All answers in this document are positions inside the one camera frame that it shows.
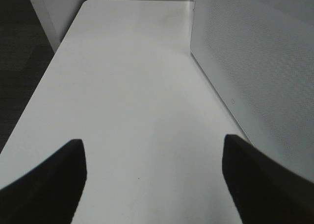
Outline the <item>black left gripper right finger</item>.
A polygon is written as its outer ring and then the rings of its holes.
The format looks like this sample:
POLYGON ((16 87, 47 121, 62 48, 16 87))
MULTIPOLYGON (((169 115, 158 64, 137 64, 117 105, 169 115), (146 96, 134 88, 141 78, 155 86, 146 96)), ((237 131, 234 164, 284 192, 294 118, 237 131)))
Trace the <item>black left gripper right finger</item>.
POLYGON ((224 138, 222 174, 244 224, 312 224, 314 184, 235 134, 224 138))

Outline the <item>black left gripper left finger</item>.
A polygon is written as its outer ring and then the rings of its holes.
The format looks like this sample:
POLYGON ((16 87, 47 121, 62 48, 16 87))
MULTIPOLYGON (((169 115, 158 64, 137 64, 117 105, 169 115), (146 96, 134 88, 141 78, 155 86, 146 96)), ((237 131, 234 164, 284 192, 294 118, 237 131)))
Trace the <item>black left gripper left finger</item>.
POLYGON ((73 139, 0 191, 2 224, 69 224, 87 180, 83 141, 73 139))

